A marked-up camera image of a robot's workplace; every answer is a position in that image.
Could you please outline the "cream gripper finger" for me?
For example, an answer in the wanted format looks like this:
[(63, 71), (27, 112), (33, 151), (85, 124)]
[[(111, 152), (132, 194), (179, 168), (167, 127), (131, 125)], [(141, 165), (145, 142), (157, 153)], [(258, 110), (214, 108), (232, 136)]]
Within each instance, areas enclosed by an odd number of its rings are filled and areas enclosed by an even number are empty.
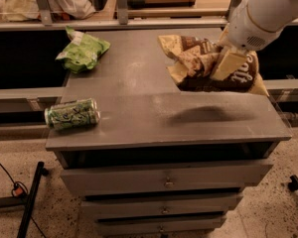
[(229, 46), (229, 40), (227, 35), (228, 35), (228, 26), (225, 26), (219, 37), (219, 40), (217, 41), (218, 46), (221, 46), (221, 47)]
[(246, 51), (224, 47), (210, 75), (212, 80), (224, 80), (246, 62)]

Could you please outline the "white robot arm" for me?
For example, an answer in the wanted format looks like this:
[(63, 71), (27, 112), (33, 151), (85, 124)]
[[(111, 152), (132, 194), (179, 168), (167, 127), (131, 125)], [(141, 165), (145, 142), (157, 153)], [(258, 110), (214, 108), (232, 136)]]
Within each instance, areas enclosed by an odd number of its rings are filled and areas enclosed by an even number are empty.
[(243, 0), (229, 17), (218, 45), (223, 49), (212, 80), (224, 80), (238, 70), (251, 51), (261, 51), (298, 19), (298, 0)]

